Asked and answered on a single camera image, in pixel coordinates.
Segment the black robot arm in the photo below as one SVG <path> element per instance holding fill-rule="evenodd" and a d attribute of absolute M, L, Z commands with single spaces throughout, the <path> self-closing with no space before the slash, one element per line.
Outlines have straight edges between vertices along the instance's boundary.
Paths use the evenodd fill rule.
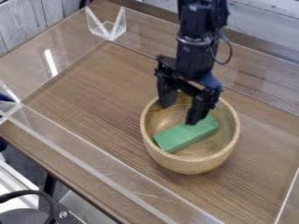
<path fill-rule="evenodd" d="M 213 74 L 219 42 L 226 39 L 222 30 L 229 24 L 227 0 L 178 0 L 181 27 L 177 36 L 177 56 L 158 56 L 154 74 L 163 108 L 171 107 L 178 94 L 191 97 L 186 116 L 189 125 L 203 120 L 221 98 L 225 85 Z"/>

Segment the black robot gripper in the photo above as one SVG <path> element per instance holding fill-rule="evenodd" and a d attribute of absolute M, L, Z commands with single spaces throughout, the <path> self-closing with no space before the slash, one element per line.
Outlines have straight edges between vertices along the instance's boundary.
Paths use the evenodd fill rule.
<path fill-rule="evenodd" d="M 167 109 L 178 101 L 178 91 L 191 97 L 191 107 L 186 116 L 186 124 L 195 125 L 215 109 L 223 84 L 215 78 L 213 69 L 218 63 L 219 37 L 178 37 L 175 58 L 159 55 L 158 96 L 161 106 Z"/>

